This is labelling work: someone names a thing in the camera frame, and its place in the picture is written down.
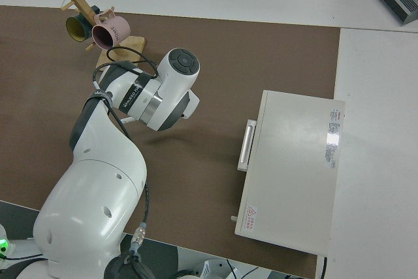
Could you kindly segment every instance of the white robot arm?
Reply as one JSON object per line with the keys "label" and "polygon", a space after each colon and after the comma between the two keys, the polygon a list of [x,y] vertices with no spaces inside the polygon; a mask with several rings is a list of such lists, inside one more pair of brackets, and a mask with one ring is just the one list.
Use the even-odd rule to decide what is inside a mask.
{"label": "white robot arm", "polygon": [[[195,111],[199,98],[190,88],[199,69],[198,59],[180,48],[163,58],[155,76],[128,61],[105,69],[72,131],[73,162],[35,222],[35,243],[47,260],[14,276],[7,269],[0,278],[117,278],[121,237],[146,186],[146,164],[108,113],[115,107],[153,130],[166,130]],[[131,255],[145,228],[143,222],[135,232]]]}

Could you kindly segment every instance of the sticker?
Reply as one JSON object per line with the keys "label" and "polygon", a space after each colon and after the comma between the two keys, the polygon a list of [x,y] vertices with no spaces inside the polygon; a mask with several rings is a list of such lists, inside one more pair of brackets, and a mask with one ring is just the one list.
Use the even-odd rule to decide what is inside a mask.
{"label": "sticker", "polygon": [[255,219],[257,217],[257,207],[248,206],[246,210],[246,219],[244,222],[244,231],[254,231]]}
{"label": "sticker", "polygon": [[336,153],[340,145],[342,118],[341,110],[337,108],[331,110],[327,133],[327,147],[325,148],[325,165],[331,169],[334,169],[336,166]]}
{"label": "sticker", "polygon": [[209,274],[210,274],[209,261],[204,261],[202,276],[200,278],[207,278],[209,277]]}

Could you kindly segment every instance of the pink mug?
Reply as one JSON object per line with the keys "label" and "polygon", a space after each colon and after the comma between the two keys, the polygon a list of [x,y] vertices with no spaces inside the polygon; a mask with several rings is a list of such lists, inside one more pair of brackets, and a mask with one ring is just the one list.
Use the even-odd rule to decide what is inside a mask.
{"label": "pink mug", "polygon": [[[100,21],[100,16],[108,14],[108,19]],[[94,16],[96,25],[91,30],[91,37],[102,49],[110,49],[131,34],[131,28],[127,20],[116,16],[112,9],[108,9]]]}

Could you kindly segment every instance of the wooden stand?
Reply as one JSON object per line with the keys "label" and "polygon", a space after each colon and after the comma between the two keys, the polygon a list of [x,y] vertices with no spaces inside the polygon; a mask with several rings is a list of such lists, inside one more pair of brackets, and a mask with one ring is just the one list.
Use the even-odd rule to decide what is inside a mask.
{"label": "wooden stand", "polygon": [[[94,20],[95,13],[91,9],[90,5],[87,3],[86,0],[71,0],[61,9],[67,10],[72,5],[76,6],[78,11],[81,12],[86,17],[87,21],[92,26],[95,25],[95,20]],[[91,43],[89,46],[87,46],[86,51],[92,50],[94,46],[95,46],[95,43],[94,42]],[[139,36],[130,36],[124,41],[122,41],[120,43],[120,46],[129,47],[138,52],[142,52],[145,46],[145,38],[139,37]],[[109,55],[113,60],[116,60],[116,61],[121,61],[121,60],[137,61],[140,59],[140,56],[137,55],[136,53],[130,52],[128,50],[122,50],[122,49],[113,50],[109,53]],[[102,52],[100,53],[99,59],[97,60],[96,67],[106,62],[110,62],[110,60],[106,56],[106,50],[102,50]]]}

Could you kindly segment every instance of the black circular button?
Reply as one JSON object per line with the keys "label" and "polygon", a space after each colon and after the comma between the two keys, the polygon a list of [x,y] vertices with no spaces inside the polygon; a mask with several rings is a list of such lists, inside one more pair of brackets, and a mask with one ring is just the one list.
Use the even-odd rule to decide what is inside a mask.
{"label": "black circular button", "polygon": [[180,54],[178,56],[178,62],[180,63],[180,65],[182,65],[183,67],[190,67],[193,64],[193,59],[191,59],[191,57],[189,55],[186,54]]}
{"label": "black circular button", "polygon": [[180,74],[192,75],[199,70],[199,61],[186,49],[173,49],[169,54],[169,63]]}

